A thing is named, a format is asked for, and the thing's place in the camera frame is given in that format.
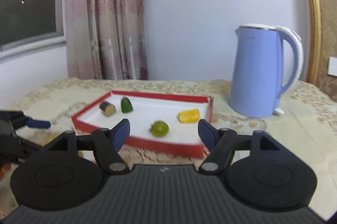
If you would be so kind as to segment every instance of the electric kettle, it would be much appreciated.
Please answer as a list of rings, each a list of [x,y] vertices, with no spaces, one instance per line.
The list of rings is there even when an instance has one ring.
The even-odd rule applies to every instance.
[[[286,27],[263,24],[241,25],[235,33],[238,50],[229,105],[244,116],[271,116],[279,106],[281,95],[291,88],[301,74],[301,38]],[[294,51],[294,70],[285,86],[282,86],[283,40]]]

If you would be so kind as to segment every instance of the gray ribbed panel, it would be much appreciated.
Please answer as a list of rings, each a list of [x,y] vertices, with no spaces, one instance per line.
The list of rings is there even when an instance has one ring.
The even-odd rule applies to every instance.
[[[136,165],[127,175],[110,177],[104,188],[81,206],[59,212],[39,212],[21,206],[3,223],[321,224],[324,221],[308,208],[287,213],[250,208],[230,196],[218,178],[199,175],[192,165]]]

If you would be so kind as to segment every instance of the window sill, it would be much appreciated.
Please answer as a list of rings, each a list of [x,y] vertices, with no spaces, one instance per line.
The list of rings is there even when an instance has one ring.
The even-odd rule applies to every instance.
[[[65,36],[57,36],[54,38],[44,39],[33,43],[25,44],[12,48],[3,52],[0,52],[0,63],[13,59],[23,54],[35,53],[36,51],[49,50],[51,48],[65,46]]]

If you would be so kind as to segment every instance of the white wall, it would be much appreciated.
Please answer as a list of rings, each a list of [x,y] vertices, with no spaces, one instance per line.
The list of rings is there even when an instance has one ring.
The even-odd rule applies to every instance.
[[[144,0],[144,19],[151,80],[231,80],[241,24],[286,26],[308,46],[307,0]],[[288,79],[288,44],[285,58]]]
[[[0,62],[0,107],[43,85],[67,77],[65,46]]]

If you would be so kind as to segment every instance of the white logo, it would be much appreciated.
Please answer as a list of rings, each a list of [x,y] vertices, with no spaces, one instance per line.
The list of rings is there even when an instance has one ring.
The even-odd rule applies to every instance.
[[[160,169],[160,171],[163,172],[163,173],[166,172],[166,171],[169,171],[169,170],[170,170],[170,169],[167,168],[167,167],[164,167],[164,168],[161,168],[161,169]]]

